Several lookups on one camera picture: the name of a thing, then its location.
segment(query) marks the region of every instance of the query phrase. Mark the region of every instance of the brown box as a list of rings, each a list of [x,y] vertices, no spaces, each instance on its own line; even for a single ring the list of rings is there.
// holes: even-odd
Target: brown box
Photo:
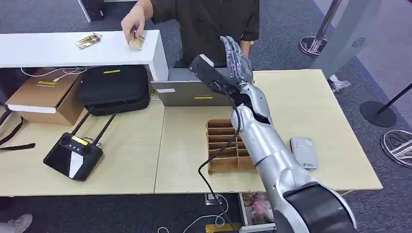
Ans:
[[[209,120],[206,128],[208,156],[210,158],[217,155],[228,140],[233,138],[235,129],[233,129],[229,119]],[[237,136],[234,142],[208,164],[209,174],[238,170],[255,170],[252,159],[240,136]]]
[[[34,75],[49,70],[38,70]],[[79,75],[66,75],[58,70],[43,77],[30,77],[6,102],[10,110],[18,112],[33,123],[74,125],[84,106],[76,99]]]

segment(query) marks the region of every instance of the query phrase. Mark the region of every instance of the black cable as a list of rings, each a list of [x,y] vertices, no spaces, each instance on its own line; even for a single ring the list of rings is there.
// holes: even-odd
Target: black cable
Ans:
[[[222,148],[220,148],[220,150],[218,151],[218,153],[217,153],[216,155],[210,156],[209,159],[207,159],[204,163],[202,163],[202,165],[200,165],[200,167],[199,167],[199,169],[198,169],[197,171],[198,171],[199,175],[202,177],[203,181],[205,181],[206,185],[209,187],[210,192],[212,193],[213,197],[214,197],[215,200],[217,201],[220,209],[221,209],[222,212],[223,212],[223,215],[225,216],[225,218],[226,218],[227,221],[229,222],[230,227],[232,228],[233,232],[234,232],[234,233],[237,233],[237,231],[236,231],[235,228],[233,227],[232,221],[229,219],[229,216],[227,216],[226,212],[224,211],[224,209],[223,209],[223,207],[222,207],[222,204],[219,202],[219,199],[216,197],[215,193],[213,192],[212,187],[210,186],[209,182],[207,182],[206,178],[205,178],[205,177],[203,176],[203,174],[201,173],[201,169],[202,169],[206,164],[210,163],[210,161],[212,161],[212,159],[216,158],[216,156],[221,155],[222,152],[223,152],[223,150],[224,150],[225,148],[227,148],[230,144],[232,144],[233,141],[236,140],[236,137],[239,135],[239,131],[240,131],[240,114],[239,114],[238,108],[236,107],[235,102],[234,102],[233,99],[229,96],[229,93],[228,93],[224,88],[222,88],[222,86],[221,86],[219,83],[216,83],[216,85],[224,92],[224,94],[225,94],[226,97],[228,98],[230,104],[232,105],[233,110],[236,112],[236,115],[237,115],[237,117],[238,117],[238,127],[237,127],[237,129],[236,129],[236,131],[235,131],[235,135],[234,135],[231,139],[229,139],[229,140],[227,141],[226,145],[224,145]]]
[[[91,111],[94,109],[94,105],[91,106],[91,108],[88,110],[86,115],[82,118],[82,120],[79,122],[79,124],[76,125],[76,128],[71,132],[72,135],[76,135],[77,131],[79,131],[80,127],[83,125],[83,123],[86,121],[86,119],[89,117]]]
[[[110,123],[112,123],[113,118],[115,118],[116,113],[113,113],[110,117],[109,121],[104,125],[102,131],[100,131],[99,135],[97,135],[96,139],[94,139],[93,145],[96,146],[99,142],[100,138],[103,136],[103,133],[106,132],[107,127],[109,127]]]

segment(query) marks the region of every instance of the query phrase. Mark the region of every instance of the white cable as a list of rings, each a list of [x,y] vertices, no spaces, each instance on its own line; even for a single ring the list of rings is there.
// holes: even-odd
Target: white cable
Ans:
[[[62,70],[63,73],[65,73],[65,74],[62,75],[62,76],[60,76],[60,77],[58,77],[58,78],[55,78],[55,79],[53,80],[53,82],[58,82],[60,79],[62,79],[63,77],[65,77],[65,76],[67,76],[67,75],[70,75],[70,74],[81,74],[81,73],[84,73],[84,72],[87,71],[87,68],[85,68],[85,67],[76,67],[76,69],[73,70],[72,72],[67,72],[66,70],[68,70],[68,69],[72,69],[72,68],[59,68],[59,69],[52,70],[52,71],[50,71],[49,73],[45,73],[45,74],[41,74],[41,75],[32,75],[32,74],[26,73],[26,72],[23,70],[23,67],[20,67],[21,72],[23,72],[23,74],[28,75],[28,76],[30,76],[30,77],[43,77],[43,76],[49,75],[49,74],[51,74],[51,73],[53,73],[53,72],[56,72],[56,71],[58,71],[58,70]]]
[[[229,209],[229,203],[227,202],[226,198],[224,196],[220,195],[220,194],[216,194],[216,197],[217,198],[222,197],[224,199],[224,201],[226,202],[226,210],[224,211],[226,213],[227,210]],[[222,217],[222,215],[223,215],[223,213],[220,213],[219,215],[203,215],[203,216],[200,216],[196,220],[194,220],[190,225],[188,225],[188,227],[186,227],[186,229],[183,231],[183,233],[185,233],[197,221],[199,221],[200,219],[205,218],[205,217],[216,217],[215,218],[215,225],[217,227],[222,227],[226,223],[224,218]],[[222,220],[222,224],[218,224],[218,219]],[[159,229],[157,229],[157,233],[160,233],[161,229],[165,229],[167,231],[167,233],[169,233],[169,230],[166,227],[159,227]]]

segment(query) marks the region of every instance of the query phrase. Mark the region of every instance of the robotic hand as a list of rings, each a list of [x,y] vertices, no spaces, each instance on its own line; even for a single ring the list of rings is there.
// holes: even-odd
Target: robotic hand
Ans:
[[[193,72],[212,91],[233,101],[231,121],[252,158],[272,205],[279,233],[357,233],[347,202],[306,171],[274,129],[266,97],[254,86],[250,61],[233,38],[221,37],[230,77],[216,71],[204,55]]]

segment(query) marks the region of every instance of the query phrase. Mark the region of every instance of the laptop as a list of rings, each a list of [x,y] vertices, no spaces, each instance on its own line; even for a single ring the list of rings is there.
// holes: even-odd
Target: laptop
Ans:
[[[228,75],[227,68],[217,69]],[[187,68],[172,68],[169,81],[151,81],[164,106],[230,106],[226,96],[212,92]]]

